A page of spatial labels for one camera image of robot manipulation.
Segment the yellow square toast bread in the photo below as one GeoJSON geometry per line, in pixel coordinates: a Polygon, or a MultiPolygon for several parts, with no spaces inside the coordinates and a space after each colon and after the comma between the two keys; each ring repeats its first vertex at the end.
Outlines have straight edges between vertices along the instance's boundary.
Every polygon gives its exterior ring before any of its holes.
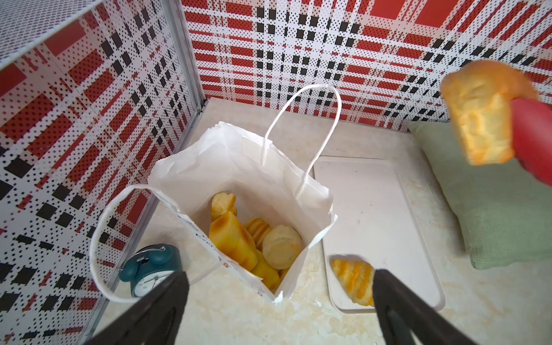
{"type": "Polygon", "coordinates": [[[503,164],[514,158],[510,102],[539,100],[519,70],[494,60],[476,60],[444,77],[441,96],[468,164],[503,164]]]}

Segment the beige plastic tray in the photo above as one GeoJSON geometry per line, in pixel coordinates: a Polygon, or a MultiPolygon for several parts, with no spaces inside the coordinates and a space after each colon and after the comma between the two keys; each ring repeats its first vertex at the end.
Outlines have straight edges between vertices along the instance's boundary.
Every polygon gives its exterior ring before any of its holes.
{"type": "Polygon", "coordinates": [[[445,295],[395,165],[374,158],[321,157],[314,175],[333,195],[338,216],[322,240],[333,306],[344,314],[375,312],[347,296],[330,266],[341,259],[390,271],[434,310],[442,310],[445,295]]]}

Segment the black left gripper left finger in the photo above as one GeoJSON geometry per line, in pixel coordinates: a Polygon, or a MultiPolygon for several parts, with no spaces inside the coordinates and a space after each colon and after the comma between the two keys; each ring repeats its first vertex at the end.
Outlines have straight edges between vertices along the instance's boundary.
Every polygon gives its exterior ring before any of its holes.
{"type": "Polygon", "coordinates": [[[189,288],[186,273],[173,273],[88,343],[174,344],[189,288]]]}

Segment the twisted braided yellow bread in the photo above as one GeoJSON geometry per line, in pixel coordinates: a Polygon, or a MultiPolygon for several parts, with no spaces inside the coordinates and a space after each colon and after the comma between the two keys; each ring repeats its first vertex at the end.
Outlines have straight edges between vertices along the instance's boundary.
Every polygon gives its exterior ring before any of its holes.
{"type": "Polygon", "coordinates": [[[262,283],[275,292],[280,285],[280,276],[257,249],[251,234],[231,212],[211,223],[209,236],[216,248],[237,262],[248,272],[262,279],[262,283]]]}

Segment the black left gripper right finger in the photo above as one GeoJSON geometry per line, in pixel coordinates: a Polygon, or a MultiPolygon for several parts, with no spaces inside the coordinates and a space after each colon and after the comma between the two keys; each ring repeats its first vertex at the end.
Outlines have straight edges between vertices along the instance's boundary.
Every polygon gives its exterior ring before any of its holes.
{"type": "Polygon", "coordinates": [[[375,310],[386,344],[473,344],[388,270],[376,270],[375,310]]]}

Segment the small shell-shaped yellow bread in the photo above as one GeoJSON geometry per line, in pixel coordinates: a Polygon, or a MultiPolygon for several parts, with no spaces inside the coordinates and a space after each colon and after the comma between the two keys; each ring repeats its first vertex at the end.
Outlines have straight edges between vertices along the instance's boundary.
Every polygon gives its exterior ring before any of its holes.
{"type": "Polygon", "coordinates": [[[212,198],[211,201],[211,221],[217,220],[227,212],[237,215],[235,206],[236,196],[233,193],[221,192],[212,198]]]}

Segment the green cushion pillow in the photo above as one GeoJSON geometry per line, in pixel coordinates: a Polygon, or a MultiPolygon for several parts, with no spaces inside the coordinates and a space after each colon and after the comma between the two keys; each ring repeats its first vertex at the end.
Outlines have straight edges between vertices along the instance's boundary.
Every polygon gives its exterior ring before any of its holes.
{"type": "Polygon", "coordinates": [[[471,166],[451,125],[408,125],[459,220],[464,246],[477,270],[551,258],[551,187],[516,160],[471,166]]]}

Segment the striped croissant bread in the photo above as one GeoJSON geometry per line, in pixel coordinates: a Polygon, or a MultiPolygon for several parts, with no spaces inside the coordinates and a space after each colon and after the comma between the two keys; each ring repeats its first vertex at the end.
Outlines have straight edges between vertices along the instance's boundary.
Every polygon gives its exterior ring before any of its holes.
{"type": "Polygon", "coordinates": [[[373,284],[376,270],[362,260],[332,259],[331,268],[345,293],[360,306],[375,306],[373,284]]]}

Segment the long ridged yellow bread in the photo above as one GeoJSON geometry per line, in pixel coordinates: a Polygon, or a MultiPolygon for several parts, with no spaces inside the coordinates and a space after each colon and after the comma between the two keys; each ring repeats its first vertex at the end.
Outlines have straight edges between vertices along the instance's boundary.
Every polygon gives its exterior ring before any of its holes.
{"type": "Polygon", "coordinates": [[[272,227],[262,218],[249,220],[244,226],[252,236],[258,250],[262,250],[264,238],[272,231],[272,227]]]}

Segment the red silicone metal tongs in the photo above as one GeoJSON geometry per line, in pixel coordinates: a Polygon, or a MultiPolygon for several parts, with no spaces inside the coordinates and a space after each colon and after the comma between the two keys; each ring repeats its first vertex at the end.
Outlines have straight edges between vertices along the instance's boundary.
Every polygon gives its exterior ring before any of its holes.
{"type": "Polygon", "coordinates": [[[524,170],[551,186],[551,107],[532,99],[511,102],[513,149],[524,170]]]}

